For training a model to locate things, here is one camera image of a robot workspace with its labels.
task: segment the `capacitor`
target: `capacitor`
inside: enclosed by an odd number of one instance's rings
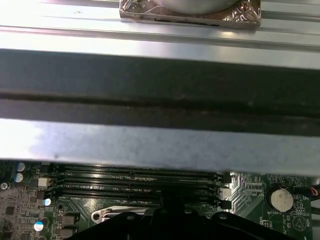
[[[50,206],[51,205],[51,199],[50,198],[47,198],[47,199],[45,199],[45,200],[43,200],[43,205],[45,205],[46,207],[47,206]]]
[[[14,175],[13,180],[16,183],[21,183],[24,180],[24,175],[21,172],[18,172]]]
[[[37,221],[34,225],[33,225],[33,229],[36,232],[41,232],[43,229],[45,228],[44,224],[41,221]]]
[[[49,226],[49,224],[50,224],[50,220],[49,220],[49,218],[47,218],[47,217],[41,218],[41,219],[40,219],[40,222],[43,224],[43,226],[44,226],[45,228],[47,228],[47,227]]]
[[[18,162],[16,165],[16,171],[17,172],[23,172],[23,171],[28,171],[30,170],[30,163],[28,162]]]
[[[266,201],[272,209],[281,213],[290,211],[294,206],[294,196],[283,186],[270,188],[266,193]]]

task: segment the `screw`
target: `screw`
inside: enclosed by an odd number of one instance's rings
[[[185,214],[192,214],[192,210],[191,210],[191,209],[185,209],[185,210],[184,210],[184,213],[185,213]]]
[[[6,182],[1,183],[1,185],[0,185],[1,190],[7,190],[8,188],[9,188],[8,183],[6,183]]]

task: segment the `motherboard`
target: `motherboard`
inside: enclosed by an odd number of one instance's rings
[[[0,161],[0,240],[67,239],[122,212],[147,214],[168,192],[208,218],[227,211],[312,240],[304,187],[295,176]]]

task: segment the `green circuit board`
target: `green circuit board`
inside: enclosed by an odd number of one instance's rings
[[[144,198],[144,193],[157,196],[163,186],[175,185],[182,188],[186,183],[190,184],[188,189],[192,188],[193,184],[197,186],[196,190],[192,189],[192,194],[199,197],[196,201],[187,202],[186,205],[211,217],[221,211],[219,206],[208,202],[208,197],[212,197],[213,193],[208,191],[207,186],[211,186],[212,182],[217,188],[231,189],[230,196],[222,196],[224,200],[232,202],[232,208],[228,211],[297,240],[313,239],[309,198],[292,194],[293,206],[287,212],[272,209],[266,201],[268,190],[273,186],[281,185],[288,189],[303,187],[298,177],[232,173],[232,183],[225,184],[220,179],[213,180],[212,176],[215,176],[213,173],[134,169],[127,174],[128,171],[122,172],[120,168],[114,168],[115,172],[110,170],[106,172],[99,168],[99,171],[95,172],[93,168],[78,169],[77,166],[70,166],[70,170],[67,168],[67,170],[42,171],[49,166],[26,163],[30,164],[30,167],[28,166],[27,171],[21,172],[23,180],[15,182],[16,163],[0,164],[3,166],[2,169],[5,169],[2,181],[8,183],[8,188],[0,191],[0,240],[62,240],[71,233],[75,234],[94,226],[96,223],[92,219],[92,214],[95,211],[114,206],[157,208],[160,206],[160,200],[156,197]],[[50,179],[55,179],[63,191],[57,195],[44,196],[45,191],[38,184],[39,179],[48,176]],[[131,182],[130,187],[119,187],[121,181]],[[143,186],[134,187],[132,182],[143,183]],[[116,192],[116,195],[101,195],[101,191],[104,193],[110,190]],[[122,197],[129,192],[134,192],[139,198]],[[97,193],[97,195],[87,195],[87,193]],[[50,202],[44,202],[44,199],[50,199]],[[46,219],[48,224],[41,231],[36,231],[35,223],[42,219]]]
[[[304,186],[298,177],[240,173],[233,181],[233,210],[243,218],[295,239],[312,240],[310,199],[300,194],[293,195],[294,204],[290,211],[276,211],[266,203],[266,193],[274,185]]]

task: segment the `aluminum rail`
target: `aluminum rail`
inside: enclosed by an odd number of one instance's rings
[[[0,49],[320,68],[320,0],[263,0],[255,32],[120,19],[114,0],[0,2]]]

